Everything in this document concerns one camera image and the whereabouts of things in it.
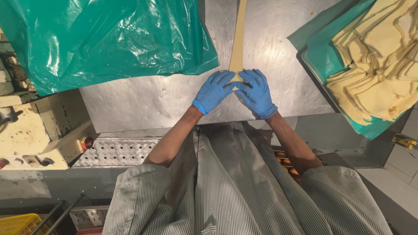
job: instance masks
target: blue nitrile glove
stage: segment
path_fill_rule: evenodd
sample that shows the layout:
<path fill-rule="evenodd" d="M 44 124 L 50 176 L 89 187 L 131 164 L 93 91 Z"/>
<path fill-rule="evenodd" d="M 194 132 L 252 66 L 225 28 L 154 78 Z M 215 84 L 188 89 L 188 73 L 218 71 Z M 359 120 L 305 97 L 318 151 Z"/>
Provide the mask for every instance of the blue nitrile glove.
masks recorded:
<path fill-rule="evenodd" d="M 227 85 L 234 76 L 235 73 L 228 70 L 225 70 L 222 73 L 219 71 L 214 72 L 200 88 L 192 104 L 204 115 L 207 115 L 212 109 L 218 106 L 225 97 L 231 94 L 232 89 L 239 83 L 231 82 Z"/>
<path fill-rule="evenodd" d="M 242 82 L 235 84 L 239 89 L 235 92 L 261 119 L 271 117 L 277 111 L 277 106 L 271 101 L 270 89 L 264 74 L 258 69 L 253 69 L 239 72 L 238 75 L 248 82 L 249 86 Z"/>

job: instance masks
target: teal plastic sheet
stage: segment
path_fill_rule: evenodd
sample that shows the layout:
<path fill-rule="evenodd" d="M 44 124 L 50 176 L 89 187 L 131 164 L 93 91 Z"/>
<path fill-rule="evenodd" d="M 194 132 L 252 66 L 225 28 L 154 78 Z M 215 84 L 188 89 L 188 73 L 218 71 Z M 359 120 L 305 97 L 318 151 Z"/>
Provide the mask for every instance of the teal plastic sheet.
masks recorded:
<path fill-rule="evenodd" d="M 337 72 L 348 70 L 343 67 L 341 57 L 335 49 L 331 38 L 336 35 L 345 26 L 350 24 L 354 19 L 359 17 L 363 12 L 370 9 L 375 0 L 361 0 L 354 7 L 327 25 L 324 29 L 316 35 L 308 39 L 307 60 L 311 67 L 314 67 L 315 72 L 319 74 L 323 84 L 326 84 L 326 78 Z M 346 113 L 339 107 L 341 112 L 345 115 L 351 126 L 366 138 L 372 140 L 386 130 L 393 122 L 384 121 L 380 118 L 372 117 L 370 125 L 363 126 L 354 122 Z"/>
<path fill-rule="evenodd" d="M 218 66 L 197 0 L 5 0 L 0 28 L 41 96 Z"/>

